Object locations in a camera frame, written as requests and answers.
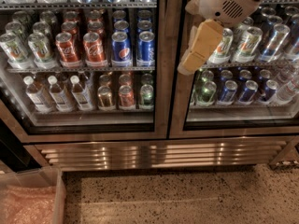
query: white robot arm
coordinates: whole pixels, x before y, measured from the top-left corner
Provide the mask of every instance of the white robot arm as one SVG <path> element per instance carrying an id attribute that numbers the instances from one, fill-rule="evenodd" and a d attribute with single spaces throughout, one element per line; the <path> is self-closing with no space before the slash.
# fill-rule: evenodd
<path id="1" fill-rule="evenodd" d="M 192 37 L 178 71 L 183 75 L 193 74 L 202 66 L 222 39 L 224 27 L 233 27 L 253 13 L 262 0 L 191 0 L 186 10 L 199 14 L 204 22 Z"/>

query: terrazzo floor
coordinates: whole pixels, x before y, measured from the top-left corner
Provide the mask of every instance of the terrazzo floor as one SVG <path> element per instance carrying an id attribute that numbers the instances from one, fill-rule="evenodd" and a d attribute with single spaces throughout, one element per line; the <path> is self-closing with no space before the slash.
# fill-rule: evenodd
<path id="1" fill-rule="evenodd" d="M 69 223 L 299 223 L 299 168 L 64 173 Z"/>

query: can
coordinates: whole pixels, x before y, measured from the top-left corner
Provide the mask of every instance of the can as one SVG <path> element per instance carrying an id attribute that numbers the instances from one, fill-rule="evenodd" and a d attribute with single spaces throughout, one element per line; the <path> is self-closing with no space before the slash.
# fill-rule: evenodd
<path id="1" fill-rule="evenodd" d="M 83 46 L 88 61 L 96 63 L 106 59 L 103 42 L 99 34 L 87 33 L 83 36 Z"/>
<path id="2" fill-rule="evenodd" d="M 127 21 L 127 13 L 125 10 L 115 10 L 112 13 L 113 23 L 117 21 Z"/>
<path id="3" fill-rule="evenodd" d="M 50 42 L 42 33 L 29 35 L 28 45 L 38 61 L 46 63 L 53 59 L 54 53 Z"/>
<path id="4" fill-rule="evenodd" d="M 251 57 L 262 40 L 262 30 L 252 27 L 245 31 L 239 41 L 233 60 L 242 62 L 242 58 Z"/>
<path id="5" fill-rule="evenodd" d="M 261 48 L 261 60 L 263 56 L 273 57 L 277 55 L 278 51 L 283 44 L 283 41 L 286 39 L 287 35 L 290 32 L 290 28 L 284 24 L 277 24 L 273 27 L 271 35 L 269 36 L 268 41 Z"/>
<path id="6" fill-rule="evenodd" d="M 229 54 L 234 39 L 233 31 L 229 28 L 224 28 L 222 33 L 222 41 L 213 52 L 216 58 L 225 58 Z"/>
<path id="7" fill-rule="evenodd" d="M 108 86 L 112 88 L 112 77 L 110 75 L 101 75 L 99 77 L 99 86 Z"/>
<path id="8" fill-rule="evenodd" d="M 245 103 L 252 101 L 253 96 L 258 90 L 258 87 L 259 86 L 255 81 L 253 80 L 246 81 L 241 88 L 241 92 L 238 96 L 238 101 L 245 102 Z"/>
<path id="9" fill-rule="evenodd" d="M 233 80 L 226 80 L 224 85 L 221 87 L 218 100 L 224 103 L 232 102 L 235 98 L 236 91 L 237 84 Z"/>
<path id="10" fill-rule="evenodd" d="M 271 100 L 274 94 L 278 91 L 279 85 L 275 80 L 269 79 L 262 87 L 258 90 L 259 98 L 258 101 L 268 102 Z"/>
<path id="11" fill-rule="evenodd" d="M 198 96 L 197 96 L 197 101 L 202 104 L 213 102 L 214 95 L 216 93 L 216 89 L 217 89 L 217 86 L 216 86 L 215 82 L 207 81 L 201 87 L 201 89 L 198 93 Z"/>
<path id="12" fill-rule="evenodd" d="M 242 22 L 240 22 L 237 26 L 234 27 L 234 43 L 237 43 L 243 32 L 249 29 L 250 26 L 253 25 L 253 19 L 251 17 L 246 17 Z"/>
<path id="13" fill-rule="evenodd" d="M 145 62 L 155 60 L 155 34 L 143 32 L 138 36 L 137 59 Z"/>
<path id="14" fill-rule="evenodd" d="M 143 106 L 154 105 L 154 93 L 151 85 L 143 85 L 140 88 L 139 104 Z"/>
<path id="15" fill-rule="evenodd" d="M 132 59 L 131 41 L 128 34 L 117 32 L 112 35 L 114 61 L 123 62 Z"/>
<path id="16" fill-rule="evenodd" d="M 119 89 L 120 106 L 130 107 L 135 104 L 134 92 L 131 86 L 121 86 Z"/>
<path id="17" fill-rule="evenodd" d="M 114 33 L 124 32 L 130 35 L 130 25 L 128 21 L 116 21 L 114 23 Z"/>
<path id="18" fill-rule="evenodd" d="M 119 84 L 121 86 L 133 86 L 133 81 L 130 75 L 123 74 L 119 77 Z"/>
<path id="19" fill-rule="evenodd" d="M 29 56 L 28 49 L 14 34 L 3 34 L 0 36 L 0 46 L 8 58 L 14 63 L 21 63 Z"/>
<path id="20" fill-rule="evenodd" d="M 24 26 L 26 29 L 26 32 L 28 34 L 31 34 L 32 26 L 33 26 L 33 20 L 31 16 L 25 12 L 25 11 L 17 11 L 14 14 L 12 14 L 12 20 L 18 21 L 20 24 Z"/>
<path id="21" fill-rule="evenodd" d="M 152 22 L 152 12 L 149 10 L 138 10 L 137 21 L 143 21 L 143 20 Z"/>
<path id="22" fill-rule="evenodd" d="M 22 24 L 17 21 L 9 22 L 6 25 L 6 32 L 7 34 L 12 33 L 16 35 L 22 42 L 26 42 L 27 39 L 27 32 Z"/>
<path id="23" fill-rule="evenodd" d="M 137 33 L 141 34 L 142 32 L 152 32 L 152 23 L 150 21 L 139 21 L 137 24 Z"/>
<path id="24" fill-rule="evenodd" d="M 53 38 L 53 35 L 52 35 L 51 28 L 44 21 L 39 21 L 39 22 L 36 22 L 34 24 L 33 33 L 34 34 L 41 33 L 41 34 L 45 35 L 48 38 L 49 42 L 51 42 L 51 43 L 54 42 L 54 38 Z"/>
<path id="25" fill-rule="evenodd" d="M 266 83 L 271 78 L 271 76 L 272 76 L 271 71 L 266 69 L 261 70 L 257 77 L 258 84 Z"/>
<path id="26" fill-rule="evenodd" d="M 66 63 L 74 63 L 80 61 L 80 54 L 77 52 L 73 36 L 69 33 L 60 33 L 56 35 L 56 46 L 61 58 Z"/>
<path id="27" fill-rule="evenodd" d="M 115 98 L 109 86 L 101 86 L 97 90 L 98 105 L 100 107 L 115 106 Z"/>
<path id="28" fill-rule="evenodd" d="M 105 27 L 100 21 L 91 21 L 87 24 L 87 32 L 98 33 L 102 39 L 105 38 Z"/>
<path id="29" fill-rule="evenodd" d="M 153 76 L 151 74 L 144 74 L 141 76 L 142 85 L 153 85 Z"/>
<path id="30" fill-rule="evenodd" d="M 252 79 L 252 73 L 249 70 L 241 70 L 239 73 L 239 80 L 246 82 Z"/>
<path id="31" fill-rule="evenodd" d="M 39 15 L 39 20 L 47 23 L 52 30 L 53 37 L 60 33 L 60 25 L 56 15 L 52 11 L 43 11 Z"/>
<path id="32" fill-rule="evenodd" d="M 87 23 L 92 22 L 92 21 L 93 22 L 100 21 L 100 22 L 104 23 L 103 13 L 99 10 L 93 10 L 87 14 L 86 21 L 87 21 Z"/>

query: plastic bottle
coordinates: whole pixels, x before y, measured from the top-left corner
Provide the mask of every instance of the plastic bottle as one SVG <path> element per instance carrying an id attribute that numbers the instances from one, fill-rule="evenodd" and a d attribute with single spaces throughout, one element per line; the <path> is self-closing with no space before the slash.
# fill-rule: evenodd
<path id="1" fill-rule="evenodd" d="M 50 95 L 62 112 L 69 112 L 75 109 L 75 100 L 64 83 L 59 82 L 55 76 L 48 78 L 50 84 Z"/>
<path id="2" fill-rule="evenodd" d="M 27 85 L 26 94 L 36 105 L 38 111 L 49 113 L 54 110 L 50 94 L 42 83 L 33 80 L 32 77 L 25 77 L 23 81 Z"/>
<path id="3" fill-rule="evenodd" d="M 79 104 L 79 109 L 86 111 L 94 110 L 94 101 L 87 86 L 83 82 L 80 82 L 78 76 L 72 76 L 71 82 L 72 94 Z"/>

